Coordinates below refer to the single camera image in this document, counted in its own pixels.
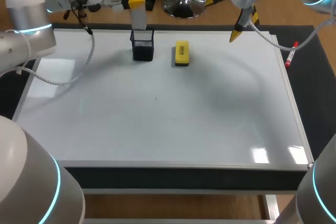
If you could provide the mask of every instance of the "white table surface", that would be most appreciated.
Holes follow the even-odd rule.
[[[55,35],[38,73],[68,81],[91,42],[83,30]],[[63,165],[305,170],[312,161],[280,51],[255,33],[229,44],[229,32],[156,31],[152,62],[132,60],[130,31],[94,35],[82,78],[69,87],[34,78],[15,115]],[[188,67],[174,66],[177,40],[190,43]]]

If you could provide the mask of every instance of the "marker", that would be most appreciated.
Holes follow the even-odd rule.
[[[293,45],[293,48],[294,48],[294,47],[297,47],[298,45],[299,45],[299,43],[298,43],[297,41],[295,41],[295,42],[294,42],[294,45]],[[292,59],[293,59],[293,57],[294,57],[294,54],[295,54],[295,51],[291,51],[291,52],[289,53],[289,56],[288,56],[288,58],[287,58],[287,60],[286,60],[286,63],[285,63],[285,67],[286,67],[286,69],[289,68],[290,63],[292,62]]]

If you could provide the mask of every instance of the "metal stand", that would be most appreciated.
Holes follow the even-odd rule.
[[[176,18],[194,18],[205,11],[205,0],[165,0],[163,10]]]

